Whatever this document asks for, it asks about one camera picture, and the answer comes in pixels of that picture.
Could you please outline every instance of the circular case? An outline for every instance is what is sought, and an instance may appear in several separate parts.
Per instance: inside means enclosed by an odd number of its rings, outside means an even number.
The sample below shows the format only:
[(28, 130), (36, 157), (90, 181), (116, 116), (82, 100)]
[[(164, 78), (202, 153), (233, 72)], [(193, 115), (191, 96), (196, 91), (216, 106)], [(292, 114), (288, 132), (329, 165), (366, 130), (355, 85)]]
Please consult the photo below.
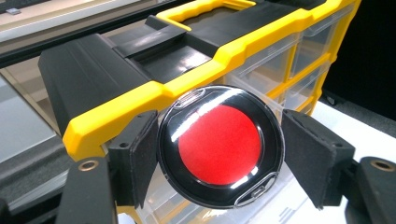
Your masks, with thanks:
[(231, 86), (189, 91), (165, 112), (158, 159), (190, 201), (225, 209), (253, 202), (274, 184), (284, 156), (271, 109)]

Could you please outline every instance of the red disc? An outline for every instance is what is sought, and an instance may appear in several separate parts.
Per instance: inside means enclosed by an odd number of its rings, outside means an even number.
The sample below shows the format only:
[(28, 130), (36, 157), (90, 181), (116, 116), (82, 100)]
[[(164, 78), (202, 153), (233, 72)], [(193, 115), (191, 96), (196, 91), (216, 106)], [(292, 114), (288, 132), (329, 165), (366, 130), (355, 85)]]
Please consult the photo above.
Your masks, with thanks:
[(183, 163), (198, 179), (228, 185), (254, 169), (261, 154), (261, 141), (247, 115), (218, 105), (191, 124), (179, 137), (178, 148)]

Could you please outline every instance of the clear plastic lid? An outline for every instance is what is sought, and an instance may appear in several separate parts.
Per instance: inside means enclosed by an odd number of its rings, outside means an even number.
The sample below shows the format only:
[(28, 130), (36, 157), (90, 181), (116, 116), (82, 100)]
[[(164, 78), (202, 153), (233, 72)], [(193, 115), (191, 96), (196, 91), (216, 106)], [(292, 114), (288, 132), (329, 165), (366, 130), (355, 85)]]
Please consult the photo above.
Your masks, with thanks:
[(230, 86), (181, 96), (166, 111), (159, 161), (175, 190), (194, 203), (234, 208), (275, 182), (284, 155), (275, 115), (259, 98)]

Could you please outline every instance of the red circle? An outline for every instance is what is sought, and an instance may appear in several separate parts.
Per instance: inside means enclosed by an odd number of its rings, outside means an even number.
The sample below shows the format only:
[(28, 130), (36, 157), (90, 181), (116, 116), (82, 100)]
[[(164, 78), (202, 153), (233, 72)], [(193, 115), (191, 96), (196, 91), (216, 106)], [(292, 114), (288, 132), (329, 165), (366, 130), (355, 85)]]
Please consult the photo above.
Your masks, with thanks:
[(180, 157), (194, 176), (208, 184), (235, 183), (254, 169), (260, 157), (256, 126), (243, 112), (227, 105), (202, 113), (191, 115), (196, 119), (179, 137)]

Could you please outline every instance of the round container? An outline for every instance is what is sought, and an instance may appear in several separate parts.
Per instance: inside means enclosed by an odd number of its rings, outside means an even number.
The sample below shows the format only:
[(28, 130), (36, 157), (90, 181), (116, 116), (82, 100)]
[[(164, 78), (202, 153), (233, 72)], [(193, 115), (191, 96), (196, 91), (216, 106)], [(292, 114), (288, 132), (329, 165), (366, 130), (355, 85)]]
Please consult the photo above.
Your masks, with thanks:
[(205, 207), (253, 202), (274, 184), (283, 155), (274, 113), (235, 87), (187, 92), (168, 108), (159, 130), (158, 158), (166, 179)]

